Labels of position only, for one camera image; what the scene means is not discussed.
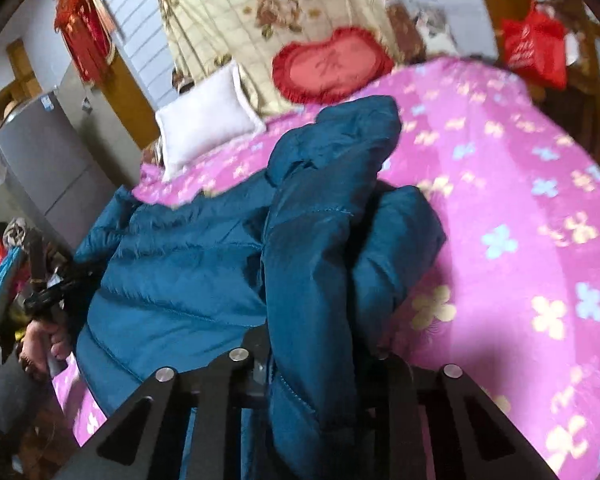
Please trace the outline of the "person's left forearm grey sleeve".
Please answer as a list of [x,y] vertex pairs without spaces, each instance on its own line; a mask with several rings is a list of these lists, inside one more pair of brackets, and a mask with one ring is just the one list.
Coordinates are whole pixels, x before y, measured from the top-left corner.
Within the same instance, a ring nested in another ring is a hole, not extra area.
[[50,390],[45,375],[29,373],[14,352],[0,367],[0,444],[19,441]]

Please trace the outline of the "person's left hand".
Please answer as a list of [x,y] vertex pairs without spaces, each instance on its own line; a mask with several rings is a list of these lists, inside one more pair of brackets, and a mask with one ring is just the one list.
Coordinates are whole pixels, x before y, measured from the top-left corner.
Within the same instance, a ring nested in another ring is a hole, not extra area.
[[48,321],[31,321],[24,334],[19,362],[35,378],[50,377],[48,360],[65,361],[71,353],[69,334],[62,324]]

